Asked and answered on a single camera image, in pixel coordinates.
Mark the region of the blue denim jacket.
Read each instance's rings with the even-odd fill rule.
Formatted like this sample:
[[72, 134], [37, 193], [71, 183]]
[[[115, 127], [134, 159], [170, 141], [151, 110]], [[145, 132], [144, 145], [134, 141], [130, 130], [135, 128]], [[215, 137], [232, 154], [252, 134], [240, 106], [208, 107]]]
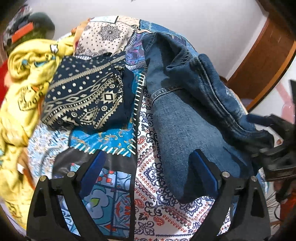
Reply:
[[160, 32], [145, 35], [142, 46], [164, 179], [173, 196], [185, 204], [208, 195], [190, 158], [196, 149], [234, 177], [256, 175], [260, 166], [251, 155], [272, 148], [273, 135], [248, 122], [209, 57], [192, 55]]

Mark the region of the blue patchwork bedspread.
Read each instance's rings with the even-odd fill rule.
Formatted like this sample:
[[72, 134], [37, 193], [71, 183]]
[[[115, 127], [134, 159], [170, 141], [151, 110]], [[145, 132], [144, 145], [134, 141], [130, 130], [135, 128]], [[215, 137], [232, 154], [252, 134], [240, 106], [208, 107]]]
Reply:
[[91, 18], [74, 56], [89, 60], [125, 53], [126, 68], [134, 75], [129, 122], [99, 132], [80, 126], [52, 129], [41, 121], [29, 142], [36, 185], [41, 176], [76, 172], [97, 150], [105, 153], [104, 166], [82, 201], [106, 240], [192, 240], [215, 201], [207, 195], [182, 204], [165, 183], [142, 46], [143, 37], [156, 32], [199, 54], [183, 36], [160, 25], [127, 16]]

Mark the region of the wooden wardrobe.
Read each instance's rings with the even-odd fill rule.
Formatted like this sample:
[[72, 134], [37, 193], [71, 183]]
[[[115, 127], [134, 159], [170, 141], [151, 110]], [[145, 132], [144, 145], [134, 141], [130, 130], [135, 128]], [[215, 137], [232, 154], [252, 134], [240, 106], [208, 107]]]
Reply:
[[295, 56], [295, 36], [281, 17], [267, 18], [252, 48], [227, 81], [253, 110], [271, 92]]

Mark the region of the navy patterned folded garment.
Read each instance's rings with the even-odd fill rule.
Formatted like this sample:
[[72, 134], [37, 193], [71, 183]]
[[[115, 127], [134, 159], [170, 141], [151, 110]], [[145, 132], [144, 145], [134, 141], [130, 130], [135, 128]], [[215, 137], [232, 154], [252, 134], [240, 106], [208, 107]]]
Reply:
[[52, 129], [80, 126], [103, 132], [122, 128], [132, 112], [133, 80], [123, 52], [89, 60], [66, 56], [49, 85], [41, 121]]

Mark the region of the yellow cartoon blanket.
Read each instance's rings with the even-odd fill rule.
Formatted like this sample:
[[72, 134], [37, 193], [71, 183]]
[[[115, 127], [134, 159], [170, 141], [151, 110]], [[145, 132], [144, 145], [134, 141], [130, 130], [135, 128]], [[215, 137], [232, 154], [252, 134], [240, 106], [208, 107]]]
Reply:
[[39, 104], [63, 57], [74, 52], [74, 38], [32, 39], [8, 58], [10, 86], [1, 104], [1, 199], [22, 228], [27, 227], [33, 184], [18, 170], [29, 138], [40, 120]]

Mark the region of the orange box on pile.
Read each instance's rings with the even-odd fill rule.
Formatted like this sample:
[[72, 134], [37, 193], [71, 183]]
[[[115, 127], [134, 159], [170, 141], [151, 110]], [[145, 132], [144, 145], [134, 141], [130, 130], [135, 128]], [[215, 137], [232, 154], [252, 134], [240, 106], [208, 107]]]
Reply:
[[19, 30], [17, 30], [11, 37], [11, 42], [15, 43], [20, 38], [22, 38], [24, 35], [28, 34], [34, 29], [34, 24], [32, 22], [27, 23], [23, 27], [21, 27]]

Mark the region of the dark green cushion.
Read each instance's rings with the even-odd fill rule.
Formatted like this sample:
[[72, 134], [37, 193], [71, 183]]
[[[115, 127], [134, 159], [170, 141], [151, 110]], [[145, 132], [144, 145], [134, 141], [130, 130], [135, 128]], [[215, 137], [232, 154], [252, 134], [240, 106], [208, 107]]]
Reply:
[[45, 33], [45, 38], [52, 39], [54, 37], [55, 25], [46, 13], [33, 13], [29, 15], [28, 22], [33, 23], [34, 29], [43, 31]]

